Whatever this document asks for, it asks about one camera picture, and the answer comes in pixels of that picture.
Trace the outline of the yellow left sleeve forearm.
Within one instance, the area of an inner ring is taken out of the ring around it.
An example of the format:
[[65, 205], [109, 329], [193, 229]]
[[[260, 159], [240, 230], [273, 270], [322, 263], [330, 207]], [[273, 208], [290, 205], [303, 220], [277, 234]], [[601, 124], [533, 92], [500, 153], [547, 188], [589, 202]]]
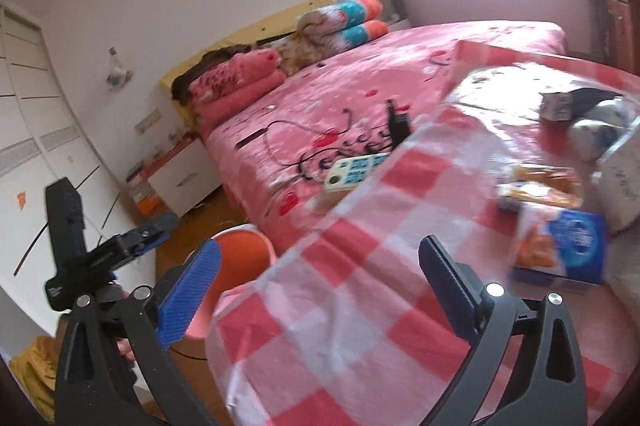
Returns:
[[50, 336], [37, 336], [9, 361], [9, 368], [30, 403], [49, 424], [54, 422], [58, 346]]

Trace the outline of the left hand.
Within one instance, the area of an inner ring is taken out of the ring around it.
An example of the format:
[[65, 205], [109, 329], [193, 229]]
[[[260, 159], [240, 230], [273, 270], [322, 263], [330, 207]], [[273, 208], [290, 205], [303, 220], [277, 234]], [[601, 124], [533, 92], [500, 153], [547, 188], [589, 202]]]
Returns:
[[127, 361], [134, 361], [136, 357], [134, 357], [134, 352], [132, 351], [130, 342], [126, 338], [117, 339], [116, 346], [118, 348], [119, 354], [125, 358]]

